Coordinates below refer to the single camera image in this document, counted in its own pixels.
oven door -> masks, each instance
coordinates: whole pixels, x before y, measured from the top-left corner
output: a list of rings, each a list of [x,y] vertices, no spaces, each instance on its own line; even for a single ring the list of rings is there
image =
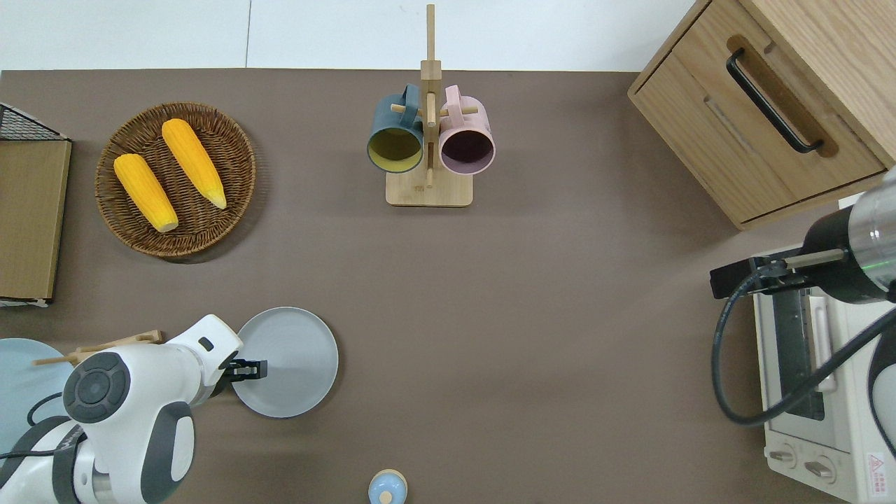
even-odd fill
[[[818,289],[754,296],[757,343],[762,373],[762,402],[767,409],[827,361],[842,346],[837,323],[828,319],[829,303]],[[769,429],[849,453],[847,395],[849,362],[806,399],[769,422]]]

brown table surface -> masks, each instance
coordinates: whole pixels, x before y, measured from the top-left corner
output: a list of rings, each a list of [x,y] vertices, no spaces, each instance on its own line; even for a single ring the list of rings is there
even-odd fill
[[[418,72],[3,72],[0,100],[73,140],[49,308],[2,308],[0,336],[60,352],[214,313],[277,306],[334,332],[327,399],[289,420],[227,392],[195,410],[170,502],[366,502],[380,469],[408,503],[837,501],[774,473],[761,429],[712,397],[710,269],[802,239],[831,207],[738,232],[625,97],[634,74],[450,72],[487,107],[494,165],[465,209],[399,208],[366,158],[376,102]],[[107,139],[166,101],[234,118],[259,186],[191,264],[123,245],[93,179]],[[728,388],[759,404],[752,309]]]

blue mug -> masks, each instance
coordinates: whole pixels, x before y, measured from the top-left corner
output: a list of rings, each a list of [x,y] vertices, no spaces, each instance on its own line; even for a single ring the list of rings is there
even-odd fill
[[[392,111],[392,104],[404,112]],[[377,168],[389,173],[410,171],[423,160],[423,121],[420,89],[408,84],[402,94],[391,94],[376,104],[374,126],[367,140],[367,156]]]

gray plate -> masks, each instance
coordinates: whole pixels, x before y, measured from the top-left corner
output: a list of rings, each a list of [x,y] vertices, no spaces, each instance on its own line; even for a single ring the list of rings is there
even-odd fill
[[[320,403],[336,379],[339,352],[330,328],[310,311],[271,308],[239,330],[238,358],[267,360],[267,378],[233,384],[240,400],[273,418],[302,414]]]

plate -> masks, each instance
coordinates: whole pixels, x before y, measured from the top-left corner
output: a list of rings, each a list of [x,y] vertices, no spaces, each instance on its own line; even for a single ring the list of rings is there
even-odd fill
[[[240,400],[272,418],[289,418],[320,403],[332,388],[339,351],[330,328],[310,311],[271,308],[239,330],[239,359],[268,361],[268,376],[233,384]]]
[[[31,361],[61,357],[53,347],[23,338],[0,339],[3,379],[0,380],[0,453],[13,449],[16,441],[30,429],[28,410],[48,395],[62,392],[72,374],[72,364],[58,362],[33,366]],[[62,399],[53,399],[34,413],[34,421],[54,415],[66,415]]]

